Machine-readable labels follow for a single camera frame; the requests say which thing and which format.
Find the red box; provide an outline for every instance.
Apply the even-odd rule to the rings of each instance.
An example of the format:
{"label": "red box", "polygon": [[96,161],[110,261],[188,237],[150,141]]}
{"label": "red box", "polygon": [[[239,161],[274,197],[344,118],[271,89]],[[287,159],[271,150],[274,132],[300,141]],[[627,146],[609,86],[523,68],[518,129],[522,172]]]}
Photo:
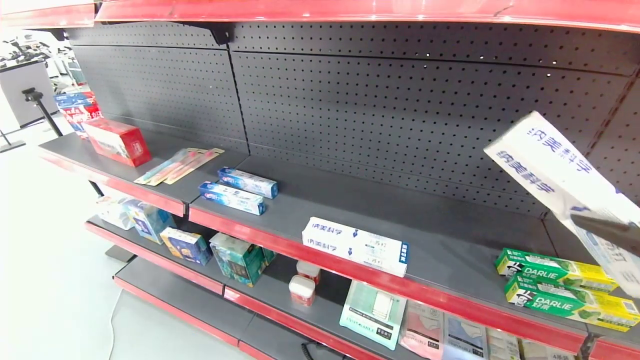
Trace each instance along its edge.
{"label": "red box", "polygon": [[151,160],[147,143],[135,126],[100,117],[84,123],[91,144],[100,155],[137,167]]}

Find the white toothpaste box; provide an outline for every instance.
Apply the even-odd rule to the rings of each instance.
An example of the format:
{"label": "white toothpaste box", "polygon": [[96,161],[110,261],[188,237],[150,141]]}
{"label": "white toothpaste box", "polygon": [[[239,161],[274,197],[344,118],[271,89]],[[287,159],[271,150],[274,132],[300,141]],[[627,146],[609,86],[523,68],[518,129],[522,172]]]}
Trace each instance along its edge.
{"label": "white toothpaste box", "polygon": [[234,168],[221,168],[218,170],[218,178],[222,184],[255,193],[269,199],[273,199],[278,195],[278,183],[274,180],[265,179]]}
{"label": "white toothpaste box", "polygon": [[444,314],[445,359],[488,359],[484,326]]}
{"label": "white toothpaste box", "polygon": [[520,360],[518,338],[504,331],[486,328],[489,360]]}
{"label": "white toothpaste box", "polygon": [[572,213],[638,226],[640,208],[626,198],[539,113],[532,112],[484,152],[577,235],[630,296],[640,298],[640,258],[577,227]]}
{"label": "white toothpaste box", "polygon": [[404,277],[409,244],[367,231],[312,217],[302,231],[302,242],[344,259]]}

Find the darlie toothpaste box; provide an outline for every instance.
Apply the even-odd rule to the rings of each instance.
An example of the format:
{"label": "darlie toothpaste box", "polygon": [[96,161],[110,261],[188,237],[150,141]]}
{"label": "darlie toothpaste box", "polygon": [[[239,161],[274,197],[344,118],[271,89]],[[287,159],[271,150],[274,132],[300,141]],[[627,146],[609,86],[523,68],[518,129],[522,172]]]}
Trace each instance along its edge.
{"label": "darlie toothpaste box", "polygon": [[514,275],[504,288],[507,301],[516,306],[623,332],[640,322],[640,314],[630,300],[545,282],[545,279],[533,274]]}
{"label": "darlie toothpaste box", "polygon": [[604,178],[542,115],[532,112],[484,152],[548,207],[630,296],[640,298],[640,258],[577,227],[570,216],[639,226],[640,208]]}
{"label": "darlie toothpaste box", "polygon": [[585,288],[610,293],[618,287],[600,266],[568,261],[551,256],[504,249],[495,262],[498,274],[512,276],[518,272],[546,277],[574,288]]}
{"label": "darlie toothpaste box", "polygon": [[218,170],[218,177],[220,178],[221,184],[233,186],[234,188],[242,189],[246,192],[261,195],[269,199],[273,199],[278,195],[277,182],[234,168],[221,168]]}
{"label": "darlie toothpaste box", "polygon": [[264,212],[264,202],[260,195],[244,192],[228,186],[205,181],[199,187],[203,198],[230,208],[246,211],[254,215]]}
{"label": "darlie toothpaste box", "polygon": [[302,242],[320,251],[404,277],[409,244],[367,231],[312,217]]}

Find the crest toothpaste box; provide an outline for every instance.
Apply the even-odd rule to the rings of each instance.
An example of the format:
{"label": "crest toothpaste box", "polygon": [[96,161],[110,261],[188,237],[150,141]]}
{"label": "crest toothpaste box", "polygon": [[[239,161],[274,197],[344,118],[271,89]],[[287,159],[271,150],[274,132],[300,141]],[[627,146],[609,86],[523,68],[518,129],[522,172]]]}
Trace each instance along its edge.
{"label": "crest toothpaste box", "polygon": [[218,170],[220,183],[273,199],[278,195],[278,183],[234,168]]}

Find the white box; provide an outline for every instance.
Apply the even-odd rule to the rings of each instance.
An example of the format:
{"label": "white box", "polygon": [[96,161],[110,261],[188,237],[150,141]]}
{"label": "white box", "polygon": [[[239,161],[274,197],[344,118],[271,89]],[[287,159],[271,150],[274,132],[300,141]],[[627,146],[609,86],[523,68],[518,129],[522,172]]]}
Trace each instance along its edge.
{"label": "white box", "polygon": [[573,224],[572,213],[640,224],[640,208],[608,182],[539,113],[522,118],[484,149],[578,236],[594,259],[630,296],[640,298],[640,258]]}
{"label": "white box", "polygon": [[302,242],[344,259],[404,277],[409,244],[367,231],[312,217],[302,231]]}

